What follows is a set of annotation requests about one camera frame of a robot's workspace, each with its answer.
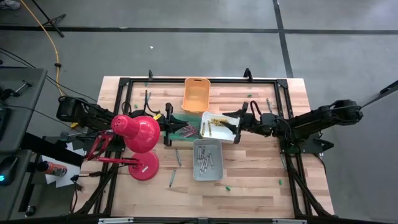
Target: yellow cable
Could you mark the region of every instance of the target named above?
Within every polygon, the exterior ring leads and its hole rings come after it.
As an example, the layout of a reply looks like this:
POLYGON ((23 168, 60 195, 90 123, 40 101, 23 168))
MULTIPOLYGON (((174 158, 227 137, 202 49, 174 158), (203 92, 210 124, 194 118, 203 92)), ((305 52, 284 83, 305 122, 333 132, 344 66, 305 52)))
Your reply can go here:
MULTIPOLYGON (((36 20, 36 22, 41 26, 41 28, 43 29, 43 31, 45 32, 45 34, 47 35, 47 37, 50 39, 52 47, 54 48, 55 51, 55 57, 57 58, 57 63, 60 63, 60 60, 58 58, 58 51, 57 48, 54 44, 54 41, 52 41, 51 36, 49 35, 49 33, 47 32, 47 30, 45 30, 44 26, 40 23, 40 21, 36 18, 35 14, 33 14, 33 12, 29 9, 29 7, 27 7, 27 5, 25 4, 24 0, 21 0, 21 3, 25 6, 25 8, 30 12, 30 14, 33 16, 33 18, 36 20)), ((59 84, 58 84, 58 78, 60 76, 60 67, 57 67, 57 78, 55 79, 57 82, 57 87, 58 90, 61 93, 61 96, 63 96, 63 91, 61 90, 59 84)))

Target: black stand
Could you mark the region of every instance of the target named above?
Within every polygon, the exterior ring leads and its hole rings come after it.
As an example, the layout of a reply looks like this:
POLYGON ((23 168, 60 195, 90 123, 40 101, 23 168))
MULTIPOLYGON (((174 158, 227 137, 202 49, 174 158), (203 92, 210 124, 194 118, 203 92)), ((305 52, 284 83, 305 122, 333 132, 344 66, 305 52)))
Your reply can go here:
POLYGON ((37 2, 35 0, 32 0, 32 2, 36 5, 36 7, 40 10, 40 12, 45 16, 45 18, 47 19, 47 22, 43 23, 42 26, 46 26, 47 24, 50 24, 56 31, 57 33, 64 38, 64 34, 60 31, 60 29, 58 29, 57 27, 57 22, 60 21, 61 19, 63 19, 65 16, 67 16, 66 14, 62 14, 61 16, 57 16, 53 19, 50 19, 46 13, 43 11, 43 9, 37 4, 37 2))

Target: computer mouse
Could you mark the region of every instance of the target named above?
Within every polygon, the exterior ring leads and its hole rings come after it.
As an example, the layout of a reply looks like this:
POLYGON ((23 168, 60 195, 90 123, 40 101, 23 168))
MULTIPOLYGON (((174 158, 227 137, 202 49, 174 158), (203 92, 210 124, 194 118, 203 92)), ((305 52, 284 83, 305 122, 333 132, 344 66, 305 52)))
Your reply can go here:
POLYGON ((7 186, 14 181, 18 159, 16 156, 9 156, 0 162, 0 185, 7 186))

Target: orange plastic basket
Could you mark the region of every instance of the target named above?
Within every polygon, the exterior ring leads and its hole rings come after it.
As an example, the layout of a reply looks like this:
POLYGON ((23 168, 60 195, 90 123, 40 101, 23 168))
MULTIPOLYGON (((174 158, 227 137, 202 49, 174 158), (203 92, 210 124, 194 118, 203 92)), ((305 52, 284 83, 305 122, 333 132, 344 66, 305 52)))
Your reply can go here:
POLYGON ((182 109, 192 113, 201 113, 209 108, 210 81, 206 78, 185 79, 185 92, 182 109))

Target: small bottle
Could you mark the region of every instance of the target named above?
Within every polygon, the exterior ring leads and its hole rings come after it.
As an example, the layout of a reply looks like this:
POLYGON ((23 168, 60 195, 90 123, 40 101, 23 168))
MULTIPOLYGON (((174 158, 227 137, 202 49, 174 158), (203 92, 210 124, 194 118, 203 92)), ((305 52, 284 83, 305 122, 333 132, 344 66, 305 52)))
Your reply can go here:
POLYGON ((38 163, 36 169, 37 171, 57 177, 63 177, 68 171, 66 166, 47 161, 38 163))

